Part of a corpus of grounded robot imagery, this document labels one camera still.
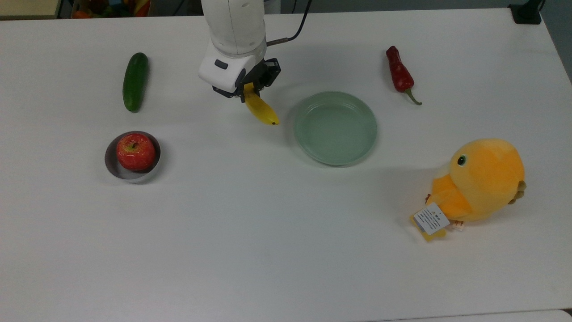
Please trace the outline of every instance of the apple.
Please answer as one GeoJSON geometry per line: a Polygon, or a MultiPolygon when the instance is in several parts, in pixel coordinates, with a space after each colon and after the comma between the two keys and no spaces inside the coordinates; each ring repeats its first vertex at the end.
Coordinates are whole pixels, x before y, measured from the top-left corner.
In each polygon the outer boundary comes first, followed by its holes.
{"type": "Polygon", "coordinates": [[[117,160],[127,170],[145,170],[155,161],[153,142],[140,133],[131,133],[122,137],[117,143],[116,153],[117,160]]]}

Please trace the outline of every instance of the bowl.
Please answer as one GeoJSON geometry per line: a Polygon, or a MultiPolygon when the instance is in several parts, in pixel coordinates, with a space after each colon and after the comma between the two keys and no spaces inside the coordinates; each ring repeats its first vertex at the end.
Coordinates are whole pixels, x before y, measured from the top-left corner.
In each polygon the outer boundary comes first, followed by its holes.
{"type": "Polygon", "coordinates": [[[373,112],[353,95],[322,92],[296,106],[296,141],[311,158],[330,166],[362,160],[371,151],[377,135],[373,112]]]}
{"type": "Polygon", "coordinates": [[[105,166],[107,167],[109,172],[112,175],[120,179],[123,179],[129,183],[142,183],[151,179],[159,169],[160,160],[161,160],[161,147],[159,146],[159,141],[157,141],[157,139],[155,139],[153,135],[141,131],[131,131],[123,133],[122,135],[116,137],[113,141],[111,141],[111,143],[109,143],[107,150],[105,151],[105,166]],[[123,168],[119,163],[119,160],[117,160],[117,153],[116,153],[117,143],[125,135],[133,133],[143,134],[146,137],[148,137],[149,140],[151,140],[151,142],[153,143],[153,147],[155,148],[155,160],[153,161],[153,164],[149,168],[142,171],[127,170],[123,168]]]}

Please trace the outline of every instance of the banana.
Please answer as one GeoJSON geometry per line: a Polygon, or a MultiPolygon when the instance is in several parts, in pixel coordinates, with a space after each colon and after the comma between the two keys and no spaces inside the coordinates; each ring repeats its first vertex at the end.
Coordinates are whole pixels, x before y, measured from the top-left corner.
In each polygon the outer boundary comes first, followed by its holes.
{"type": "Polygon", "coordinates": [[[244,102],[246,103],[248,109],[252,115],[256,116],[262,123],[269,125],[278,125],[280,121],[274,110],[270,105],[261,99],[254,92],[254,84],[248,83],[244,85],[244,102]]]}

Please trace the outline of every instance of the cucumber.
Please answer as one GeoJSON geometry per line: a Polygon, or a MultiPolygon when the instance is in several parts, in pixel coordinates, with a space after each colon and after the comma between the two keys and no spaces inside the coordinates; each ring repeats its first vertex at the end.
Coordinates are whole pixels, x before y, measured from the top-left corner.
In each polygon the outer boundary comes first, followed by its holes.
{"type": "Polygon", "coordinates": [[[128,111],[137,112],[147,85],[149,74],[149,59],[143,53],[136,53],[131,57],[125,70],[123,79],[123,103],[128,111]]]}

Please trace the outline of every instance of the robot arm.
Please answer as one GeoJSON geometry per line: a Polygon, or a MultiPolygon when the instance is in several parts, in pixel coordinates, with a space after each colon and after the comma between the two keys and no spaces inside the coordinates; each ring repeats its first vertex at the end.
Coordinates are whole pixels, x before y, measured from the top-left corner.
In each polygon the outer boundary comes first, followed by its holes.
{"type": "Polygon", "coordinates": [[[265,60],[263,0],[203,0],[210,42],[198,70],[201,79],[226,97],[241,97],[244,85],[270,86],[280,73],[278,60],[265,60]]]}

